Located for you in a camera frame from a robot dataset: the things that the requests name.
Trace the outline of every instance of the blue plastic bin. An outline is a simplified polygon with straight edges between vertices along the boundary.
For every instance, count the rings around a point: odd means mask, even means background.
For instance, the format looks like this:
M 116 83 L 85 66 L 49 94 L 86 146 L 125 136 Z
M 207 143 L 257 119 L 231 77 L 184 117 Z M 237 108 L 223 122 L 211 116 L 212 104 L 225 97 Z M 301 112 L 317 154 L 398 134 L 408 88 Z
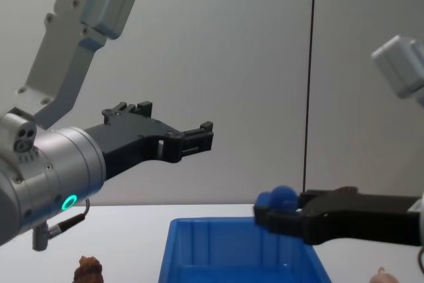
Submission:
M 331 283 L 312 247 L 250 217 L 177 219 L 159 283 Z

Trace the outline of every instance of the gray wall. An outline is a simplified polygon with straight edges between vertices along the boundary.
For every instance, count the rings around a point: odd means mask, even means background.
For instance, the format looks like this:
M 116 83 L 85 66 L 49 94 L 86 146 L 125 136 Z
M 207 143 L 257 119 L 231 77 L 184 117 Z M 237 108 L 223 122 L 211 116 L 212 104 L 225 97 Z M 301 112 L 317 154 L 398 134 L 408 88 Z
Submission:
M 148 162 L 94 203 L 247 202 L 301 189 L 312 0 L 136 0 L 122 37 L 93 61 L 74 110 L 89 127 L 120 101 L 151 100 L 175 128 L 215 122 L 213 151 Z M 0 107 L 25 80 L 54 0 L 0 0 Z
M 308 188 L 421 195 L 424 110 L 370 60 L 395 34 L 424 40 L 423 0 L 316 0 Z

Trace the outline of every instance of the green led ring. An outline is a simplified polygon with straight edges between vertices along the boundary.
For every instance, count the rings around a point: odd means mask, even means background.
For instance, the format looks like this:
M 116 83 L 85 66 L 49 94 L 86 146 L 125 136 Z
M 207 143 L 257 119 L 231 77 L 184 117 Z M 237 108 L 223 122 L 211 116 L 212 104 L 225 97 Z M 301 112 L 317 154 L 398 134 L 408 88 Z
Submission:
M 62 210 L 68 210 L 69 208 L 71 208 L 73 205 L 75 205 L 77 203 L 78 197 L 76 195 L 70 195 L 68 198 L 66 198 L 66 200 L 64 201 L 63 205 L 62 205 Z

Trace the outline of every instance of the black vertical line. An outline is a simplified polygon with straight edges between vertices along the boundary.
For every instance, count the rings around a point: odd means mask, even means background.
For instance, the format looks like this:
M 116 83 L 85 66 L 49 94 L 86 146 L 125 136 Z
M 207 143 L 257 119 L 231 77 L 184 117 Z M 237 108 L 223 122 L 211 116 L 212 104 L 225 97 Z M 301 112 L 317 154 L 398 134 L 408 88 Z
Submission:
M 309 63 L 307 67 L 307 90 L 306 90 L 306 120 L 305 120 L 305 150 L 303 153 L 303 191 L 306 190 L 306 160 L 307 138 L 309 128 L 309 96 L 311 93 L 311 65 L 312 65 L 312 41 L 313 41 L 313 16 L 315 14 L 315 0 L 312 0 L 311 27 L 309 29 Z

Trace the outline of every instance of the white table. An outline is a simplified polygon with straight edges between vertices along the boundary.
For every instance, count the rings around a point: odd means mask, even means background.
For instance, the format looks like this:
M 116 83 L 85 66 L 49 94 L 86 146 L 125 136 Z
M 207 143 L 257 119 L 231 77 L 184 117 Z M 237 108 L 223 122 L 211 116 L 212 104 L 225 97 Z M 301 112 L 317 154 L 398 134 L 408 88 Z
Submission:
M 81 211 L 72 208 L 50 224 Z M 70 283 L 85 255 L 101 261 L 106 283 L 154 283 L 171 220 L 250 215 L 251 205 L 92 207 L 82 224 L 51 240 L 47 251 L 31 249 L 31 232 L 0 247 L 0 282 Z M 380 266 L 400 283 L 424 281 L 416 247 L 340 239 L 315 250 L 334 283 L 368 283 Z

